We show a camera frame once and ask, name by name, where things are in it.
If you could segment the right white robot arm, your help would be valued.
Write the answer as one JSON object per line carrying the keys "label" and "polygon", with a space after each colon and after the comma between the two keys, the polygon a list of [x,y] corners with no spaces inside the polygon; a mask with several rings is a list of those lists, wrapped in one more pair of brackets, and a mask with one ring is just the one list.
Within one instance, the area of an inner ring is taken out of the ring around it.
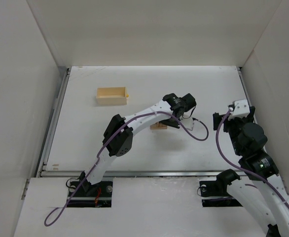
{"label": "right white robot arm", "polygon": [[[254,122],[255,107],[247,100],[234,101],[224,115],[213,114],[216,146],[222,158],[232,167],[244,172],[263,197],[257,198],[247,183],[232,169],[217,175],[221,192],[235,198],[256,220],[268,237],[289,237],[289,195],[273,159],[264,151],[268,139],[263,128]],[[219,132],[228,133],[235,155],[235,165],[223,155]]]}

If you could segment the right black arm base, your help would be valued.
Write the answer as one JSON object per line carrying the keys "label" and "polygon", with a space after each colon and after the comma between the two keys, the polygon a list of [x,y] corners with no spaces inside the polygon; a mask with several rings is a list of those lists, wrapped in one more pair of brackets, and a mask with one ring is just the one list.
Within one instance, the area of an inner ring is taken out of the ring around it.
{"label": "right black arm base", "polygon": [[241,207],[242,205],[226,191],[220,190],[215,180],[200,180],[197,195],[202,207]]}

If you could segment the cream plastic drawer box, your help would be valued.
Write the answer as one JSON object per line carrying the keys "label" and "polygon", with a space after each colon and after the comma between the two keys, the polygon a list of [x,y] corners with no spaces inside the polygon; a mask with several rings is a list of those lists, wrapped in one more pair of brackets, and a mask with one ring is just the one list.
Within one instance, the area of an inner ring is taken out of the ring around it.
{"label": "cream plastic drawer box", "polygon": [[129,95],[126,87],[99,87],[96,100],[102,106],[126,105]]}

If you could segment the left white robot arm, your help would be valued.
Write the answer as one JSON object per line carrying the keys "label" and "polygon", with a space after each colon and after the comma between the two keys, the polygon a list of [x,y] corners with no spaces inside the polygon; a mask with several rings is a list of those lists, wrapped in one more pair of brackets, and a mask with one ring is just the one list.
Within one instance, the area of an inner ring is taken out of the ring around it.
{"label": "left white robot arm", "polygon": [[112,117],[102,141],[102,147],[96,155],[96,162],[81,173],[80,185],[86,194],[94,189],[94,185],[101,182],[104,173],[117,158],[127,154],[132,147],[133,138],[142,130],[160,123],[169,127],[179,128],[180,117],[196,107],[195,98],[190,94],[178,97],[171,93],[153,106],[130,116],[122,117],[117,114]]}

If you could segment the long light wood block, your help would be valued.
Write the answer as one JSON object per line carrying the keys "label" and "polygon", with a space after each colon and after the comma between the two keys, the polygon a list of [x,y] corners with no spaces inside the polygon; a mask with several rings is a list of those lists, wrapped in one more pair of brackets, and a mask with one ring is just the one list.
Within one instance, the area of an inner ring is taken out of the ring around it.
{"label": "long light wood block", "polygon": [[159,122],[150,126],[151,130],[163,130],[163,129],[167,129],[167,128],[168,128],[167,125],[164,125],[164,124],[159,123]]}

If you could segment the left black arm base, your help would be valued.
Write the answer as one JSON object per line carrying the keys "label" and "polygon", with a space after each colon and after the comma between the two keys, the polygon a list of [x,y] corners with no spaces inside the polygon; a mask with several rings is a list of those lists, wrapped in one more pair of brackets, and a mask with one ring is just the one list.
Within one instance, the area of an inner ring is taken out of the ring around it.
{"label": "left black arm base", "polygon": [[112,201],[113,181],[101,181],[93,185],[89,192],[80,187],[67,207],[110,208]]}

